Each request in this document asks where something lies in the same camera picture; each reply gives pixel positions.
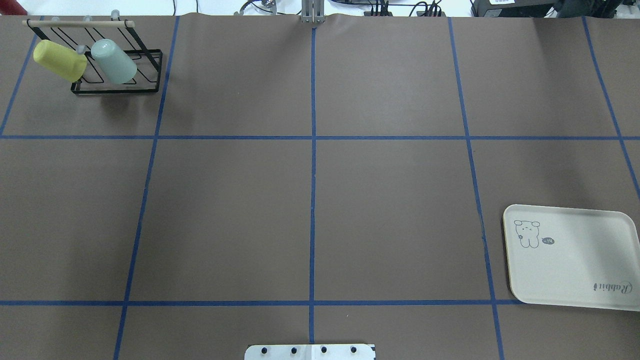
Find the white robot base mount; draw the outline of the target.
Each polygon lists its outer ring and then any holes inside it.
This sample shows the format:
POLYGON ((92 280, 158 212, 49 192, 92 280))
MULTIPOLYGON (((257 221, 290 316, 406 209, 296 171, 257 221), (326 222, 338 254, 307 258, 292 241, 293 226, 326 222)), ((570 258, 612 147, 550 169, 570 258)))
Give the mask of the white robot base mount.
POLYGON ((374 344, 256 344, 247 347, 245 360, 375 360, 374 344))

